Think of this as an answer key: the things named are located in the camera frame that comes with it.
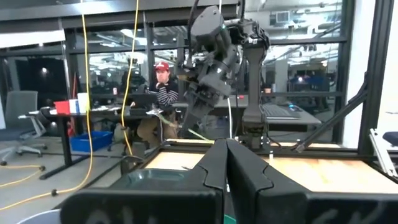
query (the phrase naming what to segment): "office chair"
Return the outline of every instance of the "office chair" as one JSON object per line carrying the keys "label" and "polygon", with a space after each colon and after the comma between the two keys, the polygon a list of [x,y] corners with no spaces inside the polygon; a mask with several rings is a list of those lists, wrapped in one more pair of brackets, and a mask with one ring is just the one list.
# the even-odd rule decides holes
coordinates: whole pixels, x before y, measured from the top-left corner
{"label": "office chair", "polygon": [[7,94],[6,103],[6,128],[0,130],[0,142],[17,141],[17,144],[5,149],[0,149],[0,154],[5,154],[1,158],[0,166],[7,165],[6,159],[12,153],[22,154],[23,152],[34,152],[41,157],[40,149],[47,148],[45,144],[34,144],[28,146],[25,141],[41,137],[45,133],[43,124],[35,116],[27,116],[26,119],[19,119],[19,116],[26,115],[30,111],[37,110],[36,91],[10,91]]}

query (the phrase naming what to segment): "green object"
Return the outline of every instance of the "green object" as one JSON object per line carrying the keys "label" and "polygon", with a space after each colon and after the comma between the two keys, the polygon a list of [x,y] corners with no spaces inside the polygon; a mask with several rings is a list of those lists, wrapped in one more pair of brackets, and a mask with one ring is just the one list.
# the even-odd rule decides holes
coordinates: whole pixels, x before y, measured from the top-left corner
{"label": "green object", "polygon": [[236,220],[231,216],[224,215],[224,224],[236,224]]}

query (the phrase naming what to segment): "wooden surface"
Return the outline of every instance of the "wooden surface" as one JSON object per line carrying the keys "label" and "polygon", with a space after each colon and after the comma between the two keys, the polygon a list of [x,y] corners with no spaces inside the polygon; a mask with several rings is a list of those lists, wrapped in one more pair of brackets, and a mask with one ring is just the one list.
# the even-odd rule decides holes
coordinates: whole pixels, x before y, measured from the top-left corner
{"label": "wooden surface", "polygon": [[[172,142],[180,142],[180,143],[196,143],[196,144],[213,144],[214,141],[213,140],[199,140],[199,139],[168,139],[168,141],[172,141]],[[279,143],[281,146],[294,146],[296,143],[295,142],[280,142]],[[337,144],[323,144],[323,143],[313,143],[311,144],[309,147],[324,147],[324,148],[341,148],[341,146],[337,145]]]}
{"label": "wooden surface", "polygon": [[[161,152],[146,168],[192,168],[203,154]],[[263,158],[279,172],[314,192],[398,194],[398,185],[361,161]]]}

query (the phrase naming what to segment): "red cap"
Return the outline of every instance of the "red cap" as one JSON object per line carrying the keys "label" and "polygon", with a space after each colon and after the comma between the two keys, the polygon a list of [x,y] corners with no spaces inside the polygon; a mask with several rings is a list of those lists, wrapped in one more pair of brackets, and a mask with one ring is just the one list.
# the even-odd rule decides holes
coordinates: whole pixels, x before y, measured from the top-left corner
{"label": "red cap", "polygon": [[155,71],[157,70],[168,70],[170,67],[166,62],[159,62],[155,66]]}

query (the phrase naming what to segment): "white container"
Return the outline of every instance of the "white container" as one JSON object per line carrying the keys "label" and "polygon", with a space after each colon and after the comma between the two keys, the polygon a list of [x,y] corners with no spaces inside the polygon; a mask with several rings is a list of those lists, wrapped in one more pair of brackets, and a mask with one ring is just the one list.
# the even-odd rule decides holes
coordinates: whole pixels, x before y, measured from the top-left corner
{"label": "white container", "polygon": [[78,100],[69,100],[69,112],[71,114],[76,114],[80,112]]}
{"label": "white container", "polygon": [[20,221],[18,224],[61,224],[60,210],[42,212]]}
{"label": "white container", "polygon": [[79,101],[79,112],[86,113],[87,108],[90,105],[90,102],[88,101],[88,94],[87,93],[78,93],[77,99]]}

